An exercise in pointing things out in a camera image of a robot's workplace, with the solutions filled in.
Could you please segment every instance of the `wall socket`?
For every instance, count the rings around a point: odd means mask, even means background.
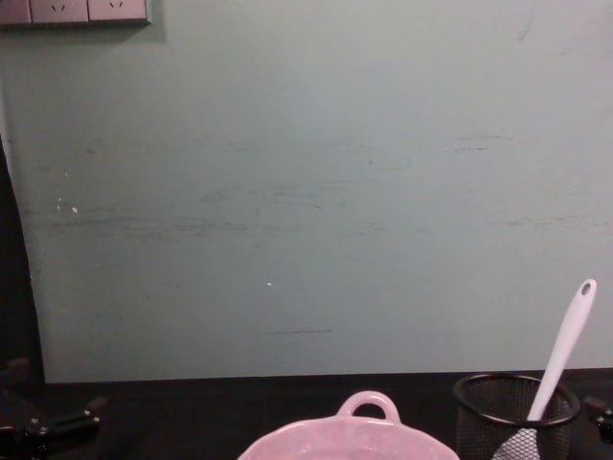
[[[147,0],[88,0],[90,21],[147,21]]]
[[[0,25],[31,22],[29,0],[0,0]]]
[[[35,24],[89,21],[87,0],[30,0],[30,7]]]

